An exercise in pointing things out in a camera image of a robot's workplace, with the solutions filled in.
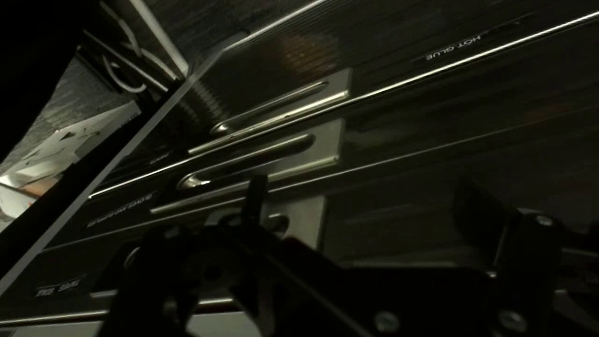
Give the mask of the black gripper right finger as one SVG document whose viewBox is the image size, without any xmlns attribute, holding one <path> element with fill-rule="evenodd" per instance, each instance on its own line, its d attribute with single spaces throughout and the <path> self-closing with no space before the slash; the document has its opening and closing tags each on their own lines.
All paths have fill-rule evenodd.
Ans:
<svg viewBox="0 0 599 337">
<path fill-rule="evenodd" d="M 471 180 L 457 184 L 451 214 L 488 266 L 492 337 L 599 337 L 597 247 L 588 236 Z"/>
</svg>

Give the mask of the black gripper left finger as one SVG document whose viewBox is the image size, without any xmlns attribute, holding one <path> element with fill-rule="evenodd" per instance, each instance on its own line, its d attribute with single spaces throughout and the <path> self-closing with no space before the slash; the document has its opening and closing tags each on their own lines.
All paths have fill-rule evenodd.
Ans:
<svg viewBox="0 0 599 337">
<path fill-rule="evenodd" d="M 196 232 L 151 231 L 123 272 L 99 337 L 193 337 L 200 298 L 232 296 L 262 337 L 337 337 L 350 320 L 309 270 L 325 260 L 260 225 L 267 180 L 249 182 L 243 206 Z"/>
</svg>

